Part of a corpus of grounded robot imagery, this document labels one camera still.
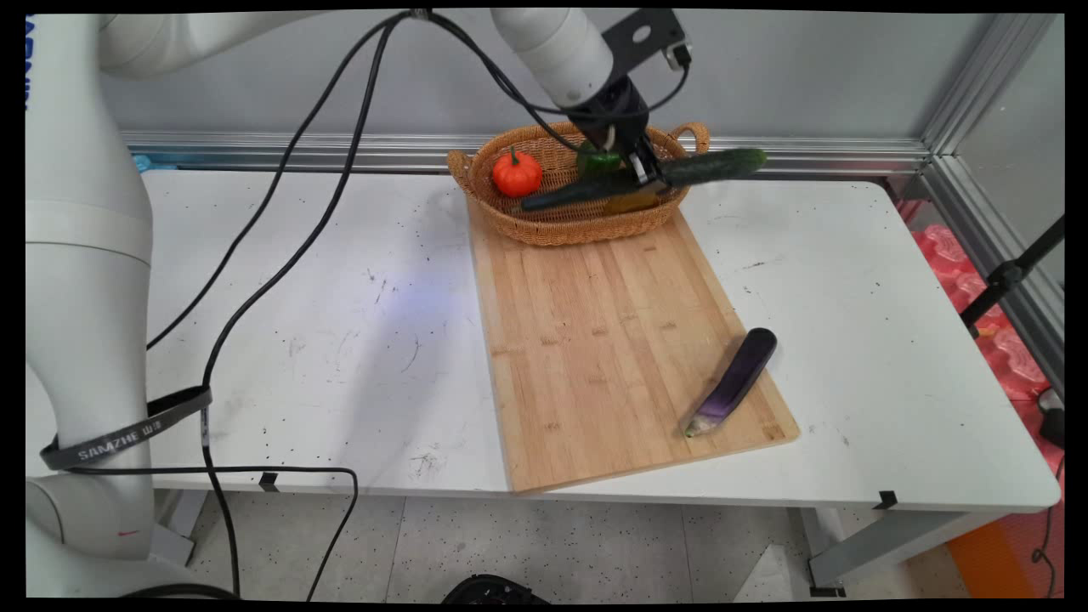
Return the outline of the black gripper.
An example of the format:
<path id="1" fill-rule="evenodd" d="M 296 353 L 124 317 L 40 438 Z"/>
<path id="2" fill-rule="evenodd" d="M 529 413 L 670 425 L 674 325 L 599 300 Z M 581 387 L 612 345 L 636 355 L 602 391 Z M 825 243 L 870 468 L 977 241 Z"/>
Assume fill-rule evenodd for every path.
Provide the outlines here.
<path id="1" fill-rule="evenodd" d="M 593 151 L 621 156 L 629 178 L 639 189 L 672 187 L 664 178 L 660 159 L 648 136 L 648 105 L 630 77 L 611 82 L 586 105 L 568 109 L 566 117 L 586 136 Z"/>

